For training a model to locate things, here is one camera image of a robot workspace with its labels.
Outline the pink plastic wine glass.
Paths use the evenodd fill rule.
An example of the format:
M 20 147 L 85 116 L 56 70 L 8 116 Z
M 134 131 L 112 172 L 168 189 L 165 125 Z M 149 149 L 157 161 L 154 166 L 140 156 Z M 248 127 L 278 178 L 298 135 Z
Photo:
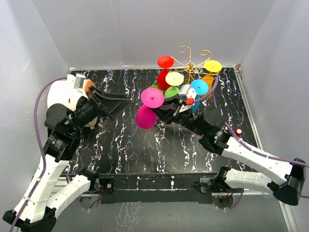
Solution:
M 157 116 L 152 110 L 162 106 L 164 95 L 156 88 L 147 88 L 142 92 L 140 98 L 143 105 L 138 109 L 135 121 L 140 128 L 148 130 L 155 125 L 157 120 Z

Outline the green wine glass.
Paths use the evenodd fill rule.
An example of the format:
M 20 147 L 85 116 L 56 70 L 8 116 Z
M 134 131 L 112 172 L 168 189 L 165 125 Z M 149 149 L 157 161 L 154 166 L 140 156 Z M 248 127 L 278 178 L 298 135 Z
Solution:
M 159 91 L 163 92 L 157 85 L 151 85 L 148 88 L 155 88 L 155 89 L 158 89 Z
M 164 93 L 164 97 L 167 99 L 177 95 L 180 92 L 178 86 L 183 83 L 184 76 L 180 72 L 169 72 L 165 77 L 165 81 L 170 85 Z

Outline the green wine glass front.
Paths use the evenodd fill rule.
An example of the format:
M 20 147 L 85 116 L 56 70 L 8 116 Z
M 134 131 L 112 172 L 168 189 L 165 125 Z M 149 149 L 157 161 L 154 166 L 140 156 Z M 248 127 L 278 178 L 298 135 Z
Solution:
M 184 76 L 180 72 L 169 72 L 165 77 L 165 81 L 170 85 L 164 93 L 164 97 L 167 99 L 177 95 L 180 92 L 178 86 L 183 83 Z

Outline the blue plastic wine glass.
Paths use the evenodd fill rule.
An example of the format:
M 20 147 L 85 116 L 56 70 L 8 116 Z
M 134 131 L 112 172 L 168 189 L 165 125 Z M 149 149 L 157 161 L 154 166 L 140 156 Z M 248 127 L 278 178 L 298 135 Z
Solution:
M 208 91 L 209 91 L 209 86 L 208 84 L 201 80 L 201 79 L 197 79 L 197 80 L 194 80 L 192 83 L 191 83 L 191 87 L 196 91 L 197 95 L 195 97 L 195 100 L 198 100 L 200 99 L 200 96 L 201 95 L 205 95 Z

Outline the red plastic wine glass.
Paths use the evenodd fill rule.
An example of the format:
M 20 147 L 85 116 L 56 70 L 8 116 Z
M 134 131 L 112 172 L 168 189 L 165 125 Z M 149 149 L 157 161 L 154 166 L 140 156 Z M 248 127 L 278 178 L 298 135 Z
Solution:
M 170 85 L 166 82 L 165 78 L 169 73 L 169 68 L 174 64 L 174 59 L 171 56 L 161 56 L 158 58 L 157 64 L 163 69 L 158 74 L 157 85 L 160 90 L 166 91 Z

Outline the orange plastic wine glass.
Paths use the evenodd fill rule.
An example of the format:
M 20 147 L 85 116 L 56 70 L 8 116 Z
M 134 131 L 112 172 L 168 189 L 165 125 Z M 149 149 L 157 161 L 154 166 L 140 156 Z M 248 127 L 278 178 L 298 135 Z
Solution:
M 214 76 L 216 74 L 218 74 L 221 69 L 222 69 L 222 65 L 220 62 L 216 61 L 216 60 L 208 60 L 204 63 L 204 68 L 206 69 L 206 71 L 208 71 L 208 74 L 206 74 L 202 80 L 208 85 L 209 90 L 207 92 L 207 94 L 211 91 L 212 89 L 212 84 L 214 81 Z

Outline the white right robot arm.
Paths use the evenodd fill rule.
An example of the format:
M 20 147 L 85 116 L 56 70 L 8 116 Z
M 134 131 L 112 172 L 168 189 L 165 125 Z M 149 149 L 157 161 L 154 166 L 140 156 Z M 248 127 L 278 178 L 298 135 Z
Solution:
M 269 193 L 277 200 L 292 206 L 299 204 L 308 167 L 301 159 L 282 159 L 244 142 L 228 126 L 216 107 L 208 107 L 201 114 L 174 101 L 152 110 L 160 120 L 175 122 L 200 136 L 199 143 L 209 152 L 241 162 L 254 172 L 223 167 L 210 189 L 225 192 L 229 189 L 253 189 Z

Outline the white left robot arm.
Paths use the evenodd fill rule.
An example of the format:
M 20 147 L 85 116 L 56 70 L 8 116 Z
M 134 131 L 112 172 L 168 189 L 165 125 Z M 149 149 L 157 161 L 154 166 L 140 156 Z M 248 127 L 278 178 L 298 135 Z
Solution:
M 94 86 L 68 107 L 69 97 L 57 100 L 48 107 L 45 126 L 48 138 L 40 144 L 39 166 L 19 204 L 3 215 L 3 220 L 23 232 L 50 232 L 59 215 L 81 194 L 99 189 L 98 174 L 82 169 L 72 181 L 51 195 L 58 178 L 72 159 L 81 137 L 81 129 L 97 117 L 114 120 L 131 103 L 125 94 L 106 93 Z

